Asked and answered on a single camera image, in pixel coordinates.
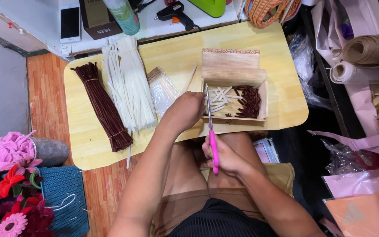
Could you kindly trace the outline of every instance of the person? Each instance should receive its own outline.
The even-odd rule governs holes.
[[[129,177],[108,236],[147,237],[152,222],[157,237],[325,236],[299,203],[267,179],[245,132],[216,135],[219,172],[210,172],[206,182],[188,141],[175,143],[199,122],[204,97],[186,92],[165,112]],[[208,136],[202,149],[213,167]]]

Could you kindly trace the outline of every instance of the yellow wooden table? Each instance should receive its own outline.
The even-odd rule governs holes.
[[[251,22],[242,22],[189,35],[184,35],[139,47],[146,73],[156,66],[166,72],[181,90],[188,80],[194,64],[199,66],[188,88],[201,91],[202,48],[230,48],[260,50],[260,68],[266,69],[268,81],[269,117],[266,122],[213,121],[214,132],[277,130],[302,124],[308,117],[308,107],[302,92],[295,66],[280,24],[265,29],[255,28]],[[71,67],[97,62],[106,83],[102,55],[70,62],[64,71],[71,153],[74,164],[83,170],[111,165],[126,159],[128,149],[113,153],[109,139],[99,123],[87,97],[86,90]],[[143,130],[134,138],[131,155],[147,147],[153,131]],[[208,135],[208,121],[201,119],[192,129],[182,133],[177,141]]]

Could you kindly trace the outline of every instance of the wood grain surface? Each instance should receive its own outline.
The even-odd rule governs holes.
[[[37,137],[58,139],[70,145],[66,114],[64,79],[67,63],[53,54],[27,58],[29,97],[34,134]],[[139,159],[131,157],[130,169],[126,160],[108,167],[82,172],[90,231],[88,237],[107,236],[118,202],[128,177]],[[64,165],[72,165],[71,153]]]
[[[260,50],[260,67],[267,72],[267,121],[213,121],[216,133],[283,129],[300,125],[307,119],[308,107],[279,23],[258,29],[251,22],[242,22],[148,43],[139,46],[139,53],[146,73],[160,66],[181,90],[191,75],[194,64],[201,62],[203,48]],[[72,158],[75,165],[83,170],[104,167],[125,159],[128,155],[127,149],[112,152],[109,139],[94,113],[81,80],[70,70],[70,67],[82,66],[89,61],[97,62],[106,86],[106,72],[101,54],[74,60],[64,71]],[[200,66],[188,90],[201,91]],[[201,119],[192,129],[183,132],[177,141],[207,135],[206,121]],[[152,134],[151,130],[141,131],[138,138],[134,134],[131,155],[143,152]]]

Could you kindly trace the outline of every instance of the box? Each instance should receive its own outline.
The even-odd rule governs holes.
[[[80,0],[83,28],[93,40],[122,33],[103,0]]]
[[[267,75],[264,69],[260,69],[259,50],[203,48],[201,66],[201,88],[204,93],[206,83],[209,90],[217,87],[225,90],[230,86],[250,85],[258,88],[261,98],[257,118],[235,117],[236,113],[240,113],[238,109],[242,108],[242,105],[237,99],[231,98],[233,103],[228,103],[224,109],[212,113],[214,119],[266,121],[268,117]],[[227,95],[237,96],[233,89],[229,90]]]

